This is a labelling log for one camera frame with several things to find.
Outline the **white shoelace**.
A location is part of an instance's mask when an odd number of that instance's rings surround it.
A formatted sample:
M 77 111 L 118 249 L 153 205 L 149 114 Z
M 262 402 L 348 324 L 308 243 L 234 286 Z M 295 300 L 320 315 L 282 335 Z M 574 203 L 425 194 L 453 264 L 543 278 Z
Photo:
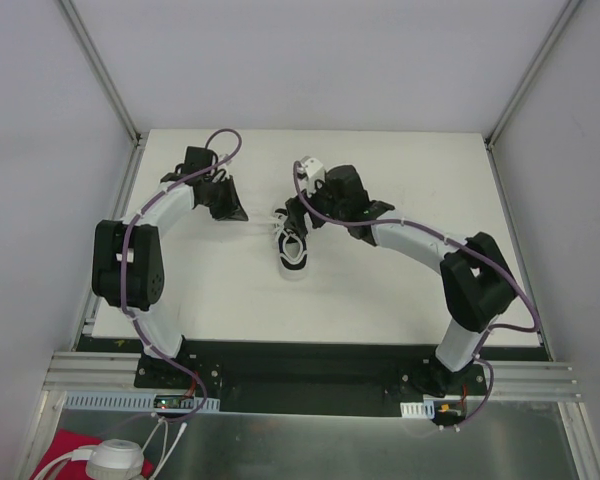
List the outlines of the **white shoelace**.
M 308 242 L 286 226 L 287 218 L 287 209 L 279 207 L 268 216 L 250 220 L 249 223 L 255 224 L 259 231 L 271 237 L 280 267 L 289 271 L 302 270 L 309 260 Z

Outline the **black white canvas sneaker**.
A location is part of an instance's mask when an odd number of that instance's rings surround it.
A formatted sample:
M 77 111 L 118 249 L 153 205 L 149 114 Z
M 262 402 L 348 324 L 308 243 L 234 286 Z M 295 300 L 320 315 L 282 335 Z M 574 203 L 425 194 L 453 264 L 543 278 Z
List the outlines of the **black white canvas sneaker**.
M 273 212 L 273 238 L 277 250 L 281 277 L 289 281 L 303 279 L 308 273 L 308 248 L 306 239 L 300 239 L 284 227 L 286 209 Z

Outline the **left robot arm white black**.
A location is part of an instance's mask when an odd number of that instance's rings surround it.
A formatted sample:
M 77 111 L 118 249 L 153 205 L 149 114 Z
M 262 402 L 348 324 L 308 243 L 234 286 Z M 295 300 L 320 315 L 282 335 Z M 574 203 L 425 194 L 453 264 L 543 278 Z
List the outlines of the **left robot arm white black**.
M 171 389 L 189 382 L 192 367 L 178 356 L 184 336 L 161 300 L 166 285 L 161 241 L 198 206 L 216 221 L 248 220 L 230 161 L 208 147 L 189 146 L 184 161 L 138 209 L 95 228 L 93 293 L 129 320 L 144 353 L 161 360 L 156 375 Z

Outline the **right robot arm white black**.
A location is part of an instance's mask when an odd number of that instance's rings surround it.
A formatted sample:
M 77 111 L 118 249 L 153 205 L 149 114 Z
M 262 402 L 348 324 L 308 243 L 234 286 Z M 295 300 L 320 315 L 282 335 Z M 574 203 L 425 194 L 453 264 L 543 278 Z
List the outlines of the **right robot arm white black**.
M 488 326 L 519 297 L 494 238 L 484 232 L 454 238 L 370 198 L 356 168 L 330 170 L 305 157 L 292 167 L 296 194 L 285 203 L 284 227 L 297 239 L 326 223 L 347 229 L 373 247 L 398 252 L 439 274 L 451 316 L 443 340 L 427 363 L 408 375 L 417 391 L 442 398 L 466 381 Z

